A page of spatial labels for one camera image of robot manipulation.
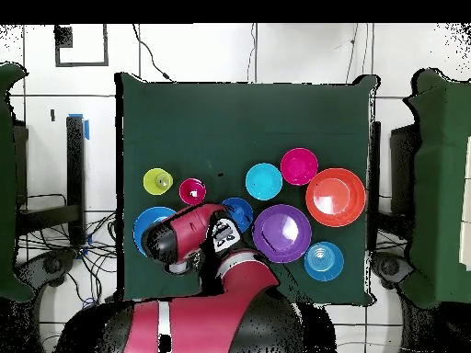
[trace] sticker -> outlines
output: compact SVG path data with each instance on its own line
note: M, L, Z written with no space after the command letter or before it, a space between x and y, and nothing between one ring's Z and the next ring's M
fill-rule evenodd
M221 252L240 241L240 234L236 226L226 218L222 218L215 224L212 237L214 252Z

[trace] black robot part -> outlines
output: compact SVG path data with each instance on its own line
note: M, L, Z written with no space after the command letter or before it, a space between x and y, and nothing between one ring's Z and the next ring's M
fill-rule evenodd
M164 264L172 264L177 259L177 236L166 223L153 223L145 229L141 246L149 257Z

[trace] floor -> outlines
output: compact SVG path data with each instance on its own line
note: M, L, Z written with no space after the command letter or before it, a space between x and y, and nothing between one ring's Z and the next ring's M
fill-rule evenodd
M103 61L102 26L72 27L74 47L61 49L61 61ZM360 74L377 74L381 85L375 100L375 117L382 122L380 193L384 197L391 193L388 133L413 122L412 113L402 101L411 93L413 74L424 67L438 67L453 79L466 80L471 76L469 45L459 25L259 23L255 28L251 23L136 25L136 31L153 52L155 64L177 81L248 79L258 83L345 84ZM252 52L255 35L257 56ZM29 127L30 195L66 193L65 118L81 113L89 120L87 223L110 216L116 208L113 74L127 72L147 81L164 81L153 67L147 49L139 45L132 25L108 25L108 55L109 66L58 68L53 26L0 27L0 62L20 63L29 73L10 90L10 102L17 118L25 120ZM61 201L60 197L32 198L29 208L58 205ZM380 198L382 210L388 211L389 203L390 199ZM36 248L42 245L35 235L29 234L28 249L21 249L18 261L40 253ZM48 230L45 236L52 240L61 234ZM27 237L22 238L26 245ZM94 243L113 245L106 224L92 239ZM378 241L384 241L384 237L379 236ZM63 241L59 238L50 242L60 245ZM91 261L98 256L88 254ZM107 258L102 267L112 271L115 266L115 259ZM90 277L80 260L76 260L71 274L82 299L90 298ZM115 289L115 274L103 271L99 278L106 297ZM376 298L372 306L327 307L336 328L339 353L398 352L402 331L399 299L394 291L383 289L374 275L370 281ZM48 353L52 352L63 324L82 307L71 278L57 289L47 288L40 310L40 330Z

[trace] magenta bowl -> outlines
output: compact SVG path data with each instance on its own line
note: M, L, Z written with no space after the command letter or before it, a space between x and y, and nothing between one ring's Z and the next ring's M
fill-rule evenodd
M308 184L317 173L317 158L310 150L297 147L287 152L281 160L281 174L294 186Z

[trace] red bowl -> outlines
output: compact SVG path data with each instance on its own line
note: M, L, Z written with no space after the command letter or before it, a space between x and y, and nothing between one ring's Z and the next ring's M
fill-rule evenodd
M329 168L319 172L309 183L305 202L316 221L329 227L341 227L362 214L366 193L361 180L351 171Z

